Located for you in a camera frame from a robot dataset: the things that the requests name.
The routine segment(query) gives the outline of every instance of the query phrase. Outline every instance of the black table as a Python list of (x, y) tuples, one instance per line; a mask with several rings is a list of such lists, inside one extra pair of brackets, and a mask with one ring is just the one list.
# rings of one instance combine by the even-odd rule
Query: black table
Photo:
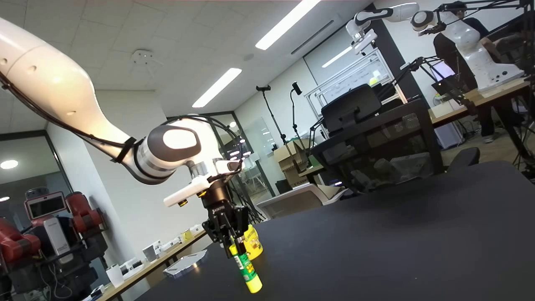
[(219, 245), (155, 300), (534, 300), (535, 187), (490, 162), (255, 226), (264, 287)]

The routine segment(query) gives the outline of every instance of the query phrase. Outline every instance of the recessed light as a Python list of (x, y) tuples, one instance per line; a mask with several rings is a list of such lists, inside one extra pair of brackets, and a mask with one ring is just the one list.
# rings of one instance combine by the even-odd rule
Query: recessed light
[(302, 0), (292, 9), (284, 18), (278, 22), (266, 35), (256, 43), (255, 47), (266, 50), (275, 41), (277, 41), (283, 34), (285, 34), (292, 26), (294, 26), (301, 18), (304, 17), (320, 0)]
[(339, 54), (335, 55), (333, 58), (331, 58), (327, 63), (323, 64), (322, 68), (326, 68), (327, 66), (329, 66), (330, 64), (334, 63), (334, 61), (336, 61), (337, 59), (341, 58), (342, 55), (350, 52), (352, 49), (351, 46), (349, 46), (348, 48), (342, 50), (342, 52), (340, 52)]
[(19, 165), (19, 162), (17, 160), (7, 160), (0, 163), (0, 168), (11, 169), (17, 167), (17, 165)]
[(193, 108), (202, 108), (209, 103), (219, 92), (221, 92), (228, 84), (231, 83), (238, 75), (241, 69), (230, 68), (223, 76), (221, 76), (204, 94), (197, 99), (192, 105)]

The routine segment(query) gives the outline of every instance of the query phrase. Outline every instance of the person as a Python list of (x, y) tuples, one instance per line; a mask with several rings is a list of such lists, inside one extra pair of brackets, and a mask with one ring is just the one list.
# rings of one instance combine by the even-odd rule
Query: person
[[(460, 9), (456, 11), (457, 17), (461, 22), (465, 22), (468, 26), (479, 32), (480, 42), (491, 55), (492, 60), (495, 63), (500, 62), (500, 53), (496, 49), (494, 43), (487, 38), (489, 31), (481, 22), (476, 18), (465, 18), (466, 4), (461, 1), (455, 1), (452, 4), (446, 6), (447, 9)], [(468, 64), (461, 56), (459, 51), (455, 46), (455, 43), (445, 37), (443, 34), (439, 33), (435, 36), (433, 40), (433, 45), (435, 52), (439, 58), (441, 58), (446, 65), (448, 65), (458, 76), (459, 82), (464, 83), (468, 91), (477, 89), (476, 78), (474, 77), (472, 71), (468, 67)], [(513, 111), (513, 107), (509, 102), (502, 102), (494, 105), (494, 109), (503, 113), (501, 116), (506, 116), (507, 120), (502, 120), (503, 122), (510, 122), (513, 126), (520, 127), (524, 121), (523, 117)], [(478, 118), (479, 123), (481, 124), (481, 136), (485, 143), (491, 143), (495, 138), (494, 131), (494, 122), (492, 121), (491, 107), (479, 107), (478, 108)]]

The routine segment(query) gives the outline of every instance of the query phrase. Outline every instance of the smoke detector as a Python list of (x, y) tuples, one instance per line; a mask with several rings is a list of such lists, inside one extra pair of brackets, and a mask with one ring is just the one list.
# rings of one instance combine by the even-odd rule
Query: smoke detector
[(153, 60), (154, 53), (149, 50), (138, 49), (132, 54), (132, 61), (137, 65), (149, 65)]

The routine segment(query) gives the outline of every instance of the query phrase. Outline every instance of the white chair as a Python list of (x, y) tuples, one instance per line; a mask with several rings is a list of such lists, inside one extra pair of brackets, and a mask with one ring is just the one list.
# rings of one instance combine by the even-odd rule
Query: white chair
[(269, 219), (275, 219), (312, 208), (332, 204), (340, 199), (345, 190), (335, 194), (339, 187), (323, 186), (306, 183), (294, 187), (292, 190), (260, 202), (256, 206)]

